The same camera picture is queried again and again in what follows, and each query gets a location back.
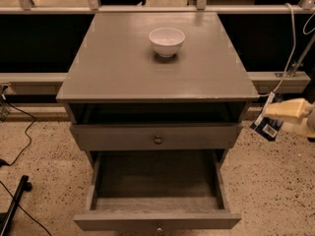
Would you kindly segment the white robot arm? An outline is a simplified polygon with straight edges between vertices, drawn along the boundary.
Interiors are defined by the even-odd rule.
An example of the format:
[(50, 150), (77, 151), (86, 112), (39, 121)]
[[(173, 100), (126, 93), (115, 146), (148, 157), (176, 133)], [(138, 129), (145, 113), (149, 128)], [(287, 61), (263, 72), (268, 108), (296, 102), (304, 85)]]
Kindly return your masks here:
[(315, 104), (304, 98), (296, 98), (269, 104), (263, 116), (281, 120), (282, 130), (315, 139)]

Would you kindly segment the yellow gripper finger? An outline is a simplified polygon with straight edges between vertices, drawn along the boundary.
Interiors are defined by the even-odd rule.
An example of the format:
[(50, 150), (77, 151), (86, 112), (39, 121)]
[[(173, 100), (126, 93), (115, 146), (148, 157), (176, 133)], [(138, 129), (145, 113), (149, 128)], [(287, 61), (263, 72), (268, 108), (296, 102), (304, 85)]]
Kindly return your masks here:
[(295, 98), (282, 102), (269, 104), (264, 110), (264, 115), (270, 118), (293, 118), (306, 117), (314, 109), (314, 105), (304, 98)]
[(314, 125), (310, 124), (306, 118), (304, 118), (300, 123), (284, 122), (282, 130), (288, 133), (293, 133), (297, 136), (315, 139)]

